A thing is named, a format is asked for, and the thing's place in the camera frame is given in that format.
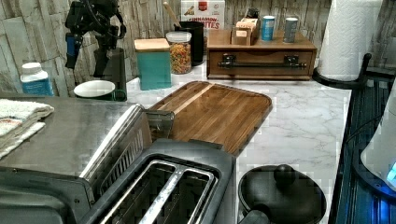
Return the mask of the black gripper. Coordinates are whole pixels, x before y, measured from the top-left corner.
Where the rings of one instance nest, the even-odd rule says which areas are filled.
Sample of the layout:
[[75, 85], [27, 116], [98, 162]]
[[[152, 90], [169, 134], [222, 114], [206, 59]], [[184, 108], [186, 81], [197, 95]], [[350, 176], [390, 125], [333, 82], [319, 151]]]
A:
[[[116, 17], [119, 28], [110, 24], [110, 19]], [[123, 39], [126, 35], [126, 26], [119, 11], [118, 0], [76, 0], [71, 3], [65, 27], [71, 33], [65, 36], [66, 41], [66, 64], [74, 69], [77, 63], [79, 49], [83, 37], [88, 32], [96, 32], [95, 38], [98, 49], [94, 52], [96, 61], [94, 77], [105, 78], [114, 73], [117, 63], [117, 39]]]

